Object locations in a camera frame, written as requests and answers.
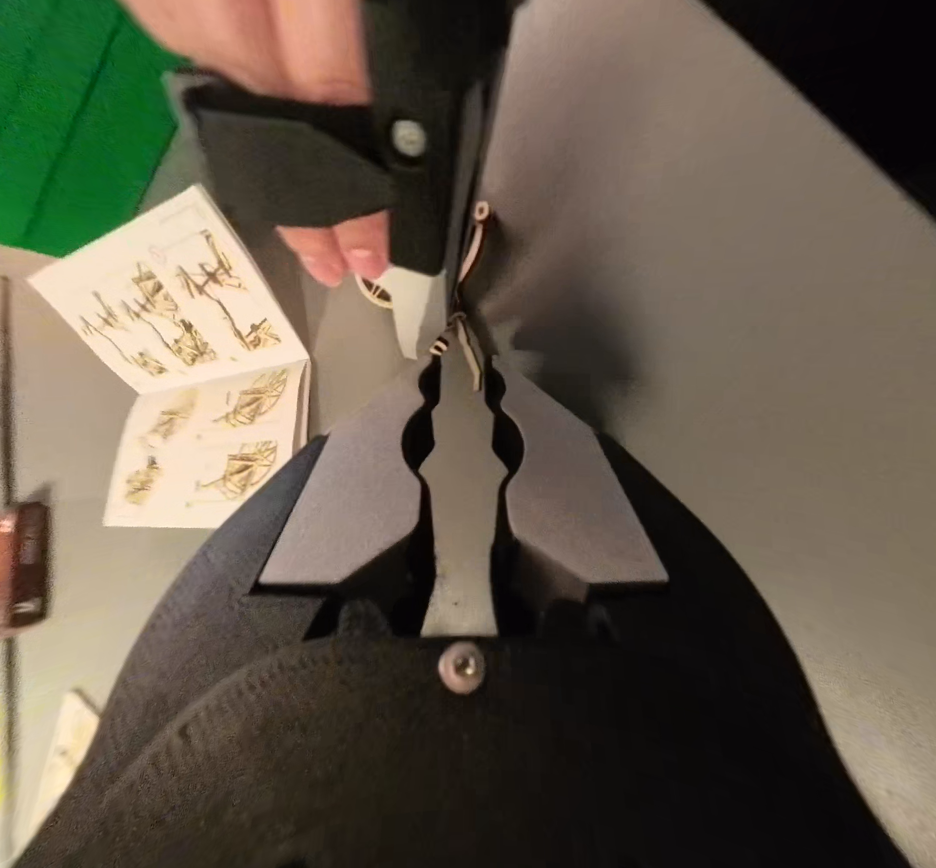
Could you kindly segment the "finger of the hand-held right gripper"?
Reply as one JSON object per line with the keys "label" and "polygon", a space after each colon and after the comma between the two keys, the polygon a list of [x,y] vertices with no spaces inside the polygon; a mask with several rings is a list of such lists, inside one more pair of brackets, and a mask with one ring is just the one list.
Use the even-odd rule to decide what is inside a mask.
{"label": "finger of the hand-held right gripper", "polygon": [[459,148],[455,178],[455,284],[462,282],[462,267],[474,234],[476,186],[486,143],[488,88],[484,78],[475,79],[462,99]]}
{"label": "finger of the hand-held right gripper", "polygon": [[391,313],[405,359],[418,359],[449,324],[449,277],[391,267]]}

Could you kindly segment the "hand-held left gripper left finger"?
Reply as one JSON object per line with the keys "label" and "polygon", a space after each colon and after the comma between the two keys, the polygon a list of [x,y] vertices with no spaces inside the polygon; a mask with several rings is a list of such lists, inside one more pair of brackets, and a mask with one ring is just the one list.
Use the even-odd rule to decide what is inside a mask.
{"label": "hand-held left gripper left finger", "polygon": [[391,628],[421,633],[436,580],[429,491],[438,359],[422,359],[338,421],[257,582],[327,602],[368,600]]}

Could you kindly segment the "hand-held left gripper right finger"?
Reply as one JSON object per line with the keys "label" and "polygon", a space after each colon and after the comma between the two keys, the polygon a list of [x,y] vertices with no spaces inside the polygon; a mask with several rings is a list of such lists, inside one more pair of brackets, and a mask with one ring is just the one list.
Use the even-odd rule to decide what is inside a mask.
{"label": "hand-held left gripper right finger", "polygon": [[506,469],[489,570],[498,631],[526,635],[556,606],[665,588],[597,433],[501,359],[488,359],[487,374],[492,450]]}

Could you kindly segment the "wooden bicycle model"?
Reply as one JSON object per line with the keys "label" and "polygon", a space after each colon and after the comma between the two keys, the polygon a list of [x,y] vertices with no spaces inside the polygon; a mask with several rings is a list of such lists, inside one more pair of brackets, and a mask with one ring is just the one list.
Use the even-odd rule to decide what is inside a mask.
{"label": "wooden bicycle model", "polygon": [[[454,301],[456,303],[461,298],[459,293],[461,292],[463,285],[473,273],[474,267],[478,263],[486,232],[489,229],[492,221],[493,209],[490,206],[489,201],[485,199],[478,200],[474,204],[470,240],[467,246],[467,250],[463,256],[462,266],[458,275],[458,282],[455,290],[456,296],[454,297]],[[386,311],[391,311],[393,309],[392,297],[390,293],[382,286],[374,281],[364,279],[361,276],[355,276],[355,282],[358,291],[366,300],[368,300],[369,303]]]}

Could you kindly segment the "wooden parts sheet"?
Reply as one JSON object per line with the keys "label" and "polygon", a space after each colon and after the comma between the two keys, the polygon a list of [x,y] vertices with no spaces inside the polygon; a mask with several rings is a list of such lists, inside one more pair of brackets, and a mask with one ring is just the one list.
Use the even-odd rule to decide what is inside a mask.
{"label": "wooden parts sheet", "polygon": [[84,693],[70,689],[64,694],[41,771],[30,836],[41,828],[68,789],[88,753],[99,722],[99,711]]}

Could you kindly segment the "white instruction booklet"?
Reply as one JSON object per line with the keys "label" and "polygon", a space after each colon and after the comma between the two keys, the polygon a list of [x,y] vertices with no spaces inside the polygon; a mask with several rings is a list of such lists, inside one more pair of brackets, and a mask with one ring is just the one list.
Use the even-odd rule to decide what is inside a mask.
{"label": "white instruction booklet", "polygon": [[304,444],[310,356],[202,185],[28,282],[136,394],[105,526],[216,529]]}

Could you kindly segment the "black product box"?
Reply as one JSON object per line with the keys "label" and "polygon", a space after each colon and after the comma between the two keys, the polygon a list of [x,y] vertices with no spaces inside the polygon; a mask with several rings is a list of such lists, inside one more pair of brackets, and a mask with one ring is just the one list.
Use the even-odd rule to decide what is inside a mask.
{"label": "black product box", "polygon": [[44,621],[50,607],[50,509],[30,501],[1,515],[1,639]]}

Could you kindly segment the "green plastic bin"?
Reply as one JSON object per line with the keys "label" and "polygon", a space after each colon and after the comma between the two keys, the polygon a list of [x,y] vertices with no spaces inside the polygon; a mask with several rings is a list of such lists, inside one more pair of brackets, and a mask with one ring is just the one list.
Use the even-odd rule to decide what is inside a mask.
{"label": "green plastic bin", "polygon": [[115,0],[1,0],[1,241],[65,256],[133,218],[182,65]]}

